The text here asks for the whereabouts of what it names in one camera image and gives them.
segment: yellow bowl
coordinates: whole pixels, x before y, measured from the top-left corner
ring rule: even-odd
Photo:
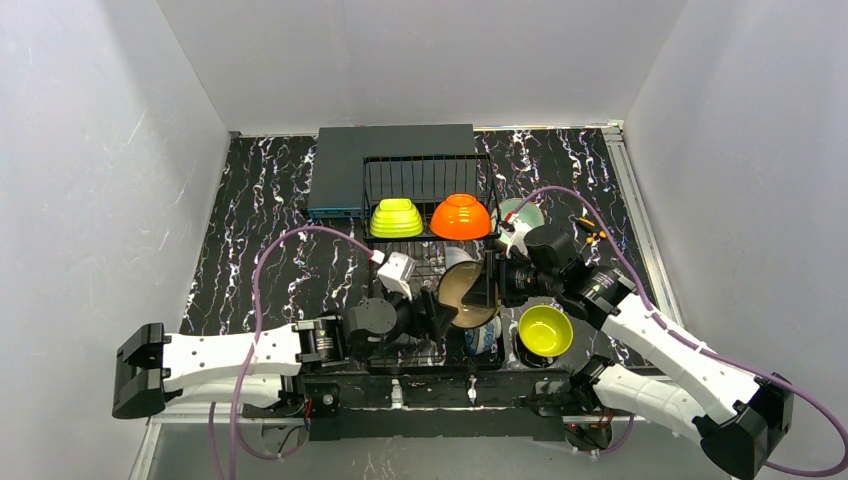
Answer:
[[[424,231],[424,222],[410,199],[385,198],[371,217],[370,229],[380,238],[414,237]]]
[[[530,307],[518,321],[518,335],[528,350],[540,357],[565,353],[574,339],[568,316],[550,305]]]

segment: dish rack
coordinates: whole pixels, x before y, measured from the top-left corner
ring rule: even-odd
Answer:
[[[488,154],[419,155],[366,157],[362,170],[362,229],[370,244],[389,242],[444,241],[430,229],[436,207],[454,193],[468,193],[489,215],[496,213],[495,228],[481,240],[500,236],[501,211],[494,168]],[[424,231],[414,237],[381,238],[371,235],[371,214],[387,198],[408,198],[424,222]]]
[[[386,253],[403,253],[415,260],[410,283],[413,290],[429,288],[435,291],[439,279],[447,270],[446,247],[465,250],[475,260],[493,248],[500,236],[500,200],[495,184],[492,161],[487,154],[420,155],[405,157],[368,157],[364,160],[362,193],[363,238],[369,247]],[[495,214],[495,228],[478,240],[452,241],[430,230],[430,220],[436,207],[449,195],[468,193]],[[371,235],[371,213],[385,198],[408,198],[421,214],[424,231],[407,238],[379,238]],[[379,292],[375,287],[377,269],[369,264],[369,296]],[[466,349],[466,330],[450,326],[444,338],[413,338],[402,335],[392,345],[378,349],[368,361],[368,371],[381,374],[474,372],[498,370],[506,354],[504,337],[507,326],[492,350],[471,355]]]

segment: white wall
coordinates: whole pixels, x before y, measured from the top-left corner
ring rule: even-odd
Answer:
[[[159,0],[229,130],[624,118],[685,0]]]
[[[845,2],[690,1],[625,124],[689,327],[843,421],[846,24]],[[799,401],[773,460],[829,467],[837,439]]]
[[[228,136],[153,0],[3,2],[3,478],[126,478],[115,351],[177,328]]]

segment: floor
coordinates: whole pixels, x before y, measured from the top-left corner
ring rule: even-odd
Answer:
[[[249,331],[253,325],[251,277],[258,255],[284,231],[305,225],[306,207],[316,158],[317,136],[238,138],[230,145],[212,215],[186,304],[180,332],[224,335]],[[627,260],[640,277],[647,273],[627,208],[619,190],[600,129],[501,130],[476,132],[476,150],[489,153],[496,165],[501,198],[520,197],[545,185],[571,186],[590,199],[612,228]],[[589,246],[574,224],[583,215],[576,200],[548,196],[540,207],[548,223],[574,232],[585,257],[618,266],[608,244]],[[357,220],[322,224],[361,238]],[[325,236],[287,242],[275,254],[262,278],[266,328],[291,319],[310,318],[330,308],[358,304],[366,295],[366,259],[341,240]],[[521,309],[501,318],[512,325]],[[582,322],[574,323],[575,340],[561,357],[577,368],[593,353],[628,366],[645,365],[635,352]]]

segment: table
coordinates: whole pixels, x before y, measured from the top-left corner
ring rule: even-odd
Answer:
[[[478,131],[475,143],[477,152],[491,155],[503,199],[521,197],[546,185],[568,186],[589,199],[650,290],[648,268],[605,134],[602,128]],[[317,136],[277,136],[232,141],[180,333],[224,335],[253,328],[251,278],[256,260],[284,231],[307,224],[300,210],[306,207],[311,187],[317,140]],[[585,213],[579,202],[551,195],[538,204],[548,223],[573,231],[575,245],[586,258],[602,265],[620,265],[606,242],[589,246],[584,241],[586,234],[574,223]],[[358,220],[319,224],[362,236]],[[346,242],[320,234],[286,242],[269,259],[261,279],[264,328],[358,304],[367,292],[367,261]],[[515,335],[515,322],[522,311],[502,312],[507,334]],[[571,348],[558,362],[563,367],[579,368],[594,353],[627,366],[646,364],[638,353],[583,322],[575,321],[574,331]]]

